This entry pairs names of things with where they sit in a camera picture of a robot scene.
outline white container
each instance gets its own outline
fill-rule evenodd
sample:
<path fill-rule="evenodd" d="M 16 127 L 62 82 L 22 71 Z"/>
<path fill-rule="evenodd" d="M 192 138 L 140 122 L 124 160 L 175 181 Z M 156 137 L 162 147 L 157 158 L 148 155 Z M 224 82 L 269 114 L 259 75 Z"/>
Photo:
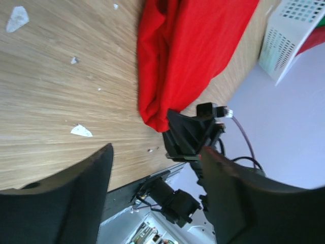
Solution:
<path fill-rule="evenodd" d="M 325 0 L 282 0 L 271 14 L 259 65 L 276 81 L 276 85 L 324 15 Z"/>

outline wood grain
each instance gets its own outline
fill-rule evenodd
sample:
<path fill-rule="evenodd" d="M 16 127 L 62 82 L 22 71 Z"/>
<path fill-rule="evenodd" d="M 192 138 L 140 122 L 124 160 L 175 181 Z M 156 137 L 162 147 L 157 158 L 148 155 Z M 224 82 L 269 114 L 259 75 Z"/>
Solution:
<path fill-rule="evenodd" d="M 261 1 L 230 65 L 185 113 L 231 98 L 256 62 L 265 13 L 278 2 Z M 30 22 L 6 33 L 15 6 L 26 8 Z M 0 1 L 0 189 L 54 174 L 108 142 L 115 150 L 110 190 L 174 164 L 161 134 L 137 112 L 142 9 L 140 0 Z M 93 137 L 70 134 L 77 124 Z"/>

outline red cloth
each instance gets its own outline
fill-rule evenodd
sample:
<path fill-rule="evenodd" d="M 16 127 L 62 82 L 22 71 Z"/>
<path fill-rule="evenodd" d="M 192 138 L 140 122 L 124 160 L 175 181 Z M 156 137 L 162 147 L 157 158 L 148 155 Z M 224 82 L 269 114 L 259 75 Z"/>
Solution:
<path fill-rule="evenodd" d="M 229 63 L 258 0 L 147 0 L 138 35 L 139 112 L 168 130 Z"/>
<path fill-rule="evenodd" d="M 325 26 L 318 27 L 314 29 L 313 32 L 309 35 L 307 40 L 299 49 L 297 55 L 324 42 L 325 42 Z"/>

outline green object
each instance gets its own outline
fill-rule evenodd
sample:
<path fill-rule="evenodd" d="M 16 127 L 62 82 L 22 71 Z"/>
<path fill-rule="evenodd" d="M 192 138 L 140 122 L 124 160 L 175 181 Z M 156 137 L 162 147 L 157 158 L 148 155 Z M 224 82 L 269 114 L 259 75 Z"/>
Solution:
<path fill-rule="evenodd" d="M 318 23 L 318 25 L 316 26 L 316 28 L 322 27 L 324 25 L 325 25 L 325 17 Z"/>

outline wooden surface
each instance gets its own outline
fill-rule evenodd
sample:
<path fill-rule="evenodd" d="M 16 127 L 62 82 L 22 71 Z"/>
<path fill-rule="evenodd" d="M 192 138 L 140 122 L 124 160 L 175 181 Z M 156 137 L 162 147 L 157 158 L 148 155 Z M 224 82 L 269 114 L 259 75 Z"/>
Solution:
<path fill-rule="evenodd" d="M 278 2 L 261 1 L 230 65 L 185 113 L 232 97 L 257 60 L 266 12 Z M 14 6 L 24 6 L 30 22 L 7 33 Z M 0 0 L 0 189 L 54 174 L 108 142 L 115 150 L 110 190 L 174 164 L 161 134 L 137 112 L 142 9 L 143 0 Z M 93 137 L 71 134 L 77 124 Z"/>

